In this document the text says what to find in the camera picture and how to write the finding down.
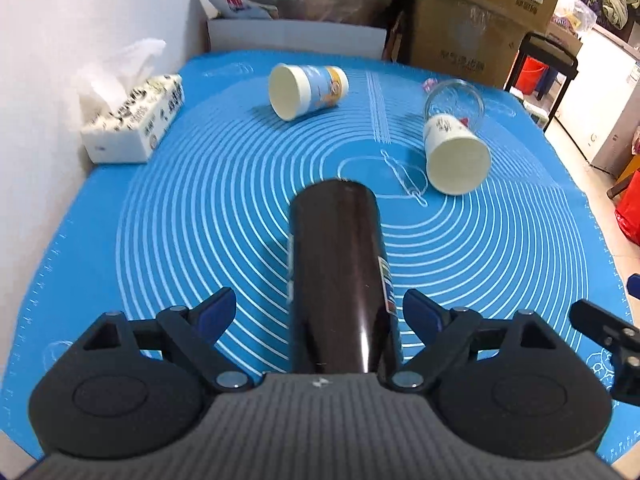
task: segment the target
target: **white refrigerator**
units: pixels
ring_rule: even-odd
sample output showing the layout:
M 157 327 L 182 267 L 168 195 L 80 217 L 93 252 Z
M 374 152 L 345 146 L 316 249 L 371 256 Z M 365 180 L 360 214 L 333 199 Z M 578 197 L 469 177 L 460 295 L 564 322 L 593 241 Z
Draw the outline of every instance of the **white refrigerator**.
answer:
M 640 52 L 597 25 L 582 43 L 556 118 L 592 166 L 618 177 L 640 125 Z

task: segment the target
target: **red plastic bag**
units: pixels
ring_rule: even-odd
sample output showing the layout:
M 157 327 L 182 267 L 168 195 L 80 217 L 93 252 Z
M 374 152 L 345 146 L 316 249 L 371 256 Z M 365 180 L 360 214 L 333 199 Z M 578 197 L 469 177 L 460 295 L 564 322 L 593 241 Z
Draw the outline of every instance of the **red plastic bag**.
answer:
M 640 245 L 640 171 L 634 173 L 616 207 L 616 220 L 624 235 Z

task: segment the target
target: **blue mat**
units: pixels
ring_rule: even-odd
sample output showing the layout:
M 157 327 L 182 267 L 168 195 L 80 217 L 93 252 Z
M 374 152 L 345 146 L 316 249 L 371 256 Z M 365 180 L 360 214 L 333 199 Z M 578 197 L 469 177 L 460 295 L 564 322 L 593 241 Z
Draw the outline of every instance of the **blue mat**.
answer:
M 278 62 L 339 65 L 350 94 L 338 108 L 284 123 L 267 96 Z M 287 371 L 289 200 L 334 176 L 376 193 L 399 304 L 416 287 L 486 317 L 535 309 L 610 385 L 606 353 L 566 314 L 584 297 L 630 320 L 622 283 L 585 196 L 512 96 L 481 89 L 491 174 L 452 198 L 424 175 L 421 83 L 431 73 L 271 52 L 205 56 L 181 73 L 186 104 L 151 162 L 92 173 L 25 297 L 0 428 L 28 453 L 41 455 L 27 418 L 31 390 L 104 311 L 149 318 L 231 286 L 238 314 L 220 349 L 252 374 Z M 404 322 L 401 330 L 409 359 L 422 345 Z M 616 403 L 605 460 L 638 439 L 638 415 Z

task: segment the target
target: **red bucket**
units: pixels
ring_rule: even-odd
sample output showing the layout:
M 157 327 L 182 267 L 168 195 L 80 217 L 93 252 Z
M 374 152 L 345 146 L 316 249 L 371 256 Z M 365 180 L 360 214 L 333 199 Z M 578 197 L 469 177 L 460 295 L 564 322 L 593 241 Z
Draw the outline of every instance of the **red bucket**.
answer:
M 516 82 L 516 88 L 520 90 L 524 95 L 531 95 L 536 89 L 536 86 L 540 82 L 545 70 L 549 68 L 548 65 L 540 63 L 537 59 L 533 59 L 527 56 L 527 59 L 522 66 L 522 72 L 518 76 Z

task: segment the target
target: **white concentric circle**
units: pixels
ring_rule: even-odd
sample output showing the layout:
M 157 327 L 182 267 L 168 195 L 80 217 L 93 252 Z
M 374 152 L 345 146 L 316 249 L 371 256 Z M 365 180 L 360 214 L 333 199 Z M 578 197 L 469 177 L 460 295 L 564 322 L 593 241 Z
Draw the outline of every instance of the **white concentric circle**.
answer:
M 120 216 L 116 272 L 127 315 L 193 306 L 231 286 L 238 313 L 220 349 L 254 374 L 288 370 L 289 202 L 340 176 L 376 193 L 399 302 L 418 288 L 487 317 L 535 309 L 577 349 L 567 313 L 587 296 L 587 271 L 561 187 L 489 108 L 478 132 L 492 152 L 489 178 L 466 196 L 440 195 L 424 176 L 420 83 L 346 72 L 350 95 L 339 107 L 293 123 L 256 90 L 264 77 L 184 111 L 137 170 Z M 410 358 L 422 344 L 404 322 L 401 331 Z

